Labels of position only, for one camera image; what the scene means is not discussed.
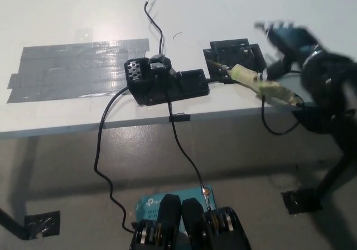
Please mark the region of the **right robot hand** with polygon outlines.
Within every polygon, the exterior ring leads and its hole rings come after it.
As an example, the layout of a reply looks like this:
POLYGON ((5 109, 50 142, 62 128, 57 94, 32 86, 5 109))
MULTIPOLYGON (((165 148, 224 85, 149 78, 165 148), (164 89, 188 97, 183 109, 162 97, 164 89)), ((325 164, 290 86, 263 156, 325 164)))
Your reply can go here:
POLYGON ((305 27, 293 23, 275 21, 254 23, 254 28, 261 30, 281 57, 269 64, 264 72, 264 80, 277 80, 297 67, 302 71, 304 64, 325 49, 317 38, 305 27))

